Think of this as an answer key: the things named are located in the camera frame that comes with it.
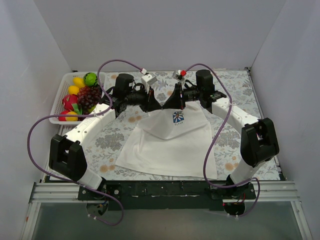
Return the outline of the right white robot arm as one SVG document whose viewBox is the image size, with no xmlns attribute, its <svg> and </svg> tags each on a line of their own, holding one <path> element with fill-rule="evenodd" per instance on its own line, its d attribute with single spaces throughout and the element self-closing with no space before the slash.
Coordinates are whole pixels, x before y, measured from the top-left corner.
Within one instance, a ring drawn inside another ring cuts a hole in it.
<svg viewBox="0 0 320 240">
<path fill-rule="evenodd" d="M 209 113 L 223 119 L 223 124 L 231 125 L 240 134 L 241 160 L 236 169 L 227 177 L 227 195 L 237 199 L 245 192 L 244 186 L 253 180 L 254 174 L 266 162 L 280 152 L 273 121 L 260 119 L 246 113 L 233 104 L 231 95 L 215 89 L 214 79 L 218 76 L 207 69 L 196 71 L 193 84 L 185 79 L 186 72 L 179 70 L 173 74 L 177 83 L 163 109 L 183 110 L 187 102 L 199 101 Z"/>
</svg>

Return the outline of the white t-shirt with flower print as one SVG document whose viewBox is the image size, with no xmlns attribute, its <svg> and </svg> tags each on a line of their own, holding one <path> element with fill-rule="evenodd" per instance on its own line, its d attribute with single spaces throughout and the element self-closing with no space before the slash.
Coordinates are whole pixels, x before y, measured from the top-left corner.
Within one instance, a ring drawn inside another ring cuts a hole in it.
<svg viewBox="0 0 320 240">
<path fill-rule="evenodd" d="M 212 128 L 196 102 L 183 110 L 155 110 L 141 119 L 124 144 L 116 165 L 172 177 L 202 178 Z"/>
</svg>

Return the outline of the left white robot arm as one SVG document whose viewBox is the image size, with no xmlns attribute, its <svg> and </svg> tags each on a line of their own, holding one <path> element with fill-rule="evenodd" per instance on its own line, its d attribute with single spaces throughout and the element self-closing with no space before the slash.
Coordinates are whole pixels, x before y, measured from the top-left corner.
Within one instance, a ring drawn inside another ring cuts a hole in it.
<svg viewBox="0 0 320 240">
<path fill-rule="evenodd" d="M 146 73 L 139 83 L 134 83 L 132 75 L 121 73 L 114 87 L 96 105 L 92 114 L 65 135 L 55 135 L 51 139 L 49 167 L 66 178 L 89 187 L 89 194 L 95 200 L 106 196 L 103 178 L 89 169 L 85 157 L 85 148 L 103 130 L 115 120 L 127 106 L 139 106 L 144 112 L 160 110 L 162 106 L 156 100 L 151 85 L 157 81 L 152 73 Z"/>
</svg>

